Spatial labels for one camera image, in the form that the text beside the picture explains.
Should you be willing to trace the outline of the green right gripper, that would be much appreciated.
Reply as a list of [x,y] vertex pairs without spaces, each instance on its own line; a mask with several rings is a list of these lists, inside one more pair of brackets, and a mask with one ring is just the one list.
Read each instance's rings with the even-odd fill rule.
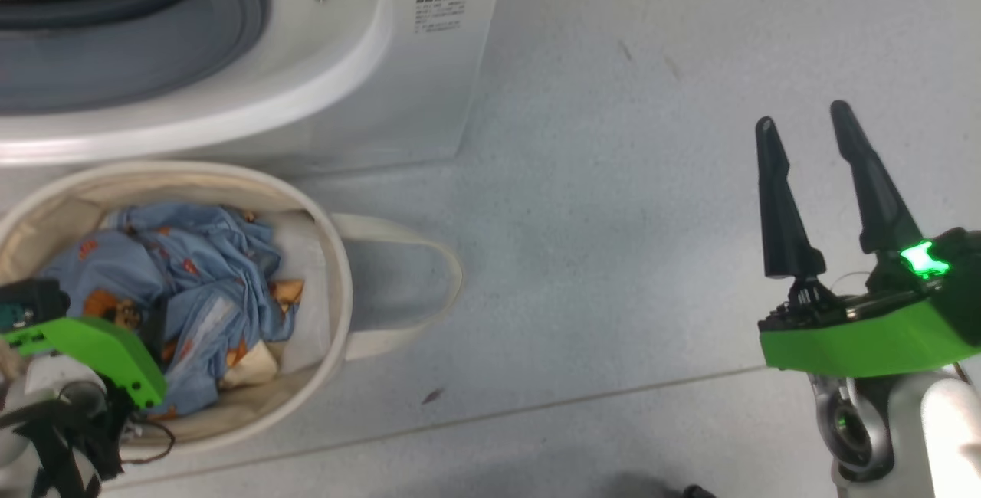
[[[923,235],[849,103],[830,114],[838,152],[848,163],[866,254],[900,253]],[[798,279],[788,300],[758,321],[767,366],[829,377],[928,372],[979,354],[979,282],[947,277],[929,290],[845,298],[817,276],[826,270],[809,242],[789,187],[789,160],[774,120],[756,124],[758,200],[764,274]]]

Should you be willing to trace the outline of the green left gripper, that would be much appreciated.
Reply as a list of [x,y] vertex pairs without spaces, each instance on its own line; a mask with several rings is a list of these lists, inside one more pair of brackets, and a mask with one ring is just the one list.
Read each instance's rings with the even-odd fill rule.
[[94,317],[60,317],[10,329],[3,339],[21,355],[54,350],[126,390],[138,408],[162,404],[167,382],[158,365],[164,358],[167,306],[148,306],[143,313],[143,341],[133,332]]

